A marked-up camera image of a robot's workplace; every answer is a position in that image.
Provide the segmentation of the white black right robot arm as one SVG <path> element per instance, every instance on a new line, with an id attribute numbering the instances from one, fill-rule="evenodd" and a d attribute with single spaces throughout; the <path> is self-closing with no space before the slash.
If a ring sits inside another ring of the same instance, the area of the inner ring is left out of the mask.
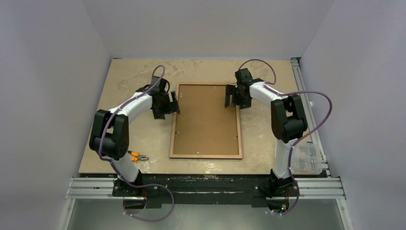
<path id="1" fill-rule="evenodd" d="M 280 195 L 294 182 L 293 148 L 308 128 L 302 99 L 298 94 L 281 93 L 267 87 L 264 80 L 253 78 L 248 69 L 237 70 L 235 78 L 235 85 L 226 85 L 225 107 L 232 104 L 247 109 L 256 99 L 270 108 L 271 130 L 277 139 L 277 149 L 265 191 Z"/>

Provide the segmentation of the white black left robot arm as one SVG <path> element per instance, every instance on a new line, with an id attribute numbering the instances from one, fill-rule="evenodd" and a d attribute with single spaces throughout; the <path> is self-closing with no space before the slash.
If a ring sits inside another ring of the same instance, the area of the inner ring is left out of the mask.
<path id="1" fill-rule="evenodd" d="M 163 77 L 153 76 L 151 83 L 139 88 L 132 97 L 110 110 L 98 110 L 94 115 L 89 148 L 99 159 L 108 162 L 123 181 L 124 190 L 131 196 L 142 192 L 143 183 L 138 180 L 140 170 L 133 164 L 128 153 L 129 126 L 142 113 L 151 110 L 154 119 L 165 119 L 172 113 L 180 113 L 174 91 Z"/>

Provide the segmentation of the clear plastic parts box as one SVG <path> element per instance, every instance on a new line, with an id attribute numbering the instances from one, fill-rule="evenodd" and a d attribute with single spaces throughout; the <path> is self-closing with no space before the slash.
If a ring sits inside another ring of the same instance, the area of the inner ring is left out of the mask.
<path id="1" fill-rule="evenodd" d="M 293 149 L 291 170 L 293 174 L 319 175 L 322 172 L 319 147 L 312 142 L 303 142 Z"/>

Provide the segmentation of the orange handled pliers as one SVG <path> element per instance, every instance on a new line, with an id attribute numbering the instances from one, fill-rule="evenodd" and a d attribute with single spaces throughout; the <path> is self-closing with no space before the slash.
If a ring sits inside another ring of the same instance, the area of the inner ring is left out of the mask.
<path id="1" fill-rule="evenodd" d="M 128 150 L 127 153 L 129 153 L 131 155 L 132 162 L 149 160 L 148 156 L 140 154 L 139 152 L 133 152 L 133 151 Z"/>

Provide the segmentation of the aluminium side rail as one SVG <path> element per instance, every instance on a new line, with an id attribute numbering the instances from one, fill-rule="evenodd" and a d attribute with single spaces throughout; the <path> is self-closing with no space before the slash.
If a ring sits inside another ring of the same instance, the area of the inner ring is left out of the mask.
<path id="1" fill-rule="evenodd" d="M 300 70 L 299 58 L 298 57 L 291 58 L 290 62 L 291 62 L 293 74 L 295 76 L 295 80 L 296 80 L 296 84 L 297 84 L 298 89 L 300 91 L 306 90 L 304 80 L 303 80 L 303 77 L 302 77 L 302 73 L 301 73 L 301 70 Z M 314 119 L 314 115 L 313 115 L 313 111 L 312 111 L 312 103 L 309 100 L 309 96 L 306 94 L 304 96 L 304 98 L 302 99 L 302 101 L 304 102 L 304 109 L 305 109 L 306 117 L 308 119 L 310 119 L 310 121 L 308 122 L 309 127 L 311 129 L 313 129 L 314 127 L 316 127 L 316 121 Z M 328 176 L 328 178 L 331 178 L 331 173 L 330 173 L 330 170 L 329 170 L 328 161 L 327 161 L 326 155 L 324 153 L 318 131 L 315 131 L 310 136 L 311 136 L 312 141 L 320 147 L 322 165 L 327 166 L 327 169 L 326 169 L 327 176 Z M 340 215 L 340 218 L 341 218 L 341 222 L 343 223 L 343 226 L 344 226 L 345 230 L 353 230 L 354 229 L 353 224 L 352 224 L 352 221 L 350 219 L 350 214 L 349 214 L 349 212 L 347 210 L 348 207 L 347 207 L 347 203 L 346 203 L 346 197 L 345 197 L 344 189 L 343 189 L 343 186 L 342 186 L 341 179 L 339 177 L 338 177 L 338 181 L 340 182 L 340 190 L 343 192 L 342 195 L 339 195 L 338 198 L 336 198 L 336 202 L 337 202 L 337 205 L 338 205 L 338 208 L 339 208 L 339 215 Z"/>

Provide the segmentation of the aluminium front rail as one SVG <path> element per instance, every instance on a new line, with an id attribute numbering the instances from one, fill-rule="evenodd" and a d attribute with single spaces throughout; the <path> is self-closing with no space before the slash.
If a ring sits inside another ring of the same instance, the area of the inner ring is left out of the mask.
<path id="1" fill-rule="evenodd" d="M 339 178 L 297 178 L 300 199 L 344 199 Z M 72 178 L 66 199 L 113 198 L 112 178 Z"/>

